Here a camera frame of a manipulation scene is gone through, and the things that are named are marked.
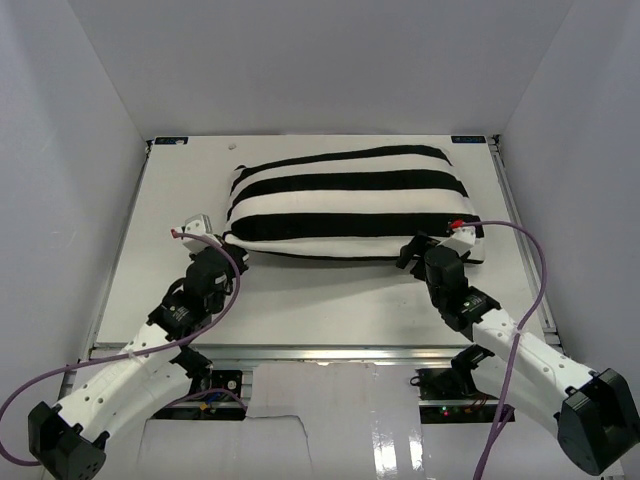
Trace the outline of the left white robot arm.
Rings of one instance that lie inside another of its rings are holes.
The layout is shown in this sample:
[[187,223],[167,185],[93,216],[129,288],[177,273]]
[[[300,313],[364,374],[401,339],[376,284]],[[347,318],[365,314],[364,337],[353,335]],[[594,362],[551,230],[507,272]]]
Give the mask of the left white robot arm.
[[182,397],[230,399],[212,363],[179,340],[211,324],[244,273],[248,254],[225,245],[191,256],[184,277],[174,281],[122,359],[108,363],[74,392],[28,415],[30,453],[56,479],[92,479],[106,461],[106,446],[138,423]]

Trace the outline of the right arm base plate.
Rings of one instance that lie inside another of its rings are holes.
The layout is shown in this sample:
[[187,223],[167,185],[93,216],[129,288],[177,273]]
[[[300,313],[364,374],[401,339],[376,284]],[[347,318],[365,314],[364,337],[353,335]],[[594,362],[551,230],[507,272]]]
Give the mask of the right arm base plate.
[[491,424],[498,400],[462,385],[451,368],[422,368],[409,384],[418,390],[422,425]]

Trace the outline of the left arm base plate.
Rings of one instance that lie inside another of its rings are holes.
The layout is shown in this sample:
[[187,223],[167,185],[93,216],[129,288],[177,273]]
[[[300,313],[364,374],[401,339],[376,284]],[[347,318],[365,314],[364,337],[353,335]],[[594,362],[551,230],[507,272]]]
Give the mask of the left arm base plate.
[[241,370],[211,370],[207,376],[191,381],[188,399],[174,401],[159,410],[156,420],[241,421],[247,401],[242,398]]

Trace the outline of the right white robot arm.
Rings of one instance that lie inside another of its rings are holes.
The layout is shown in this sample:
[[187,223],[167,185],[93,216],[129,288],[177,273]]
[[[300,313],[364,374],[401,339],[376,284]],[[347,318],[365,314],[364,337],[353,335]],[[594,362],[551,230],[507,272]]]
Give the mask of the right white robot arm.
[[519,327],[498,301],[471,286],[464,262],[475,241],[459,228],[443,241],[418,234],[396,265],[425,282],[445,324],[470,341],[451,361],[461,397],[480,393],[537,422],[583,472],[598,476],[639,443],[629,385],[613,369],[597,372]]

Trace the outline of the black white striped pillowcase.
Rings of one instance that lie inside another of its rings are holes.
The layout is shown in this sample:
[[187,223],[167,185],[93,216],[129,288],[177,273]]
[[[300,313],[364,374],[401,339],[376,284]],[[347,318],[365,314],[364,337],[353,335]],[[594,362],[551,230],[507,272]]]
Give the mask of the black white striped pillowcase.
[[223,237],[302,258],[395,259],[414,236],[480,220],[446,153],[389,145],[239,166]]

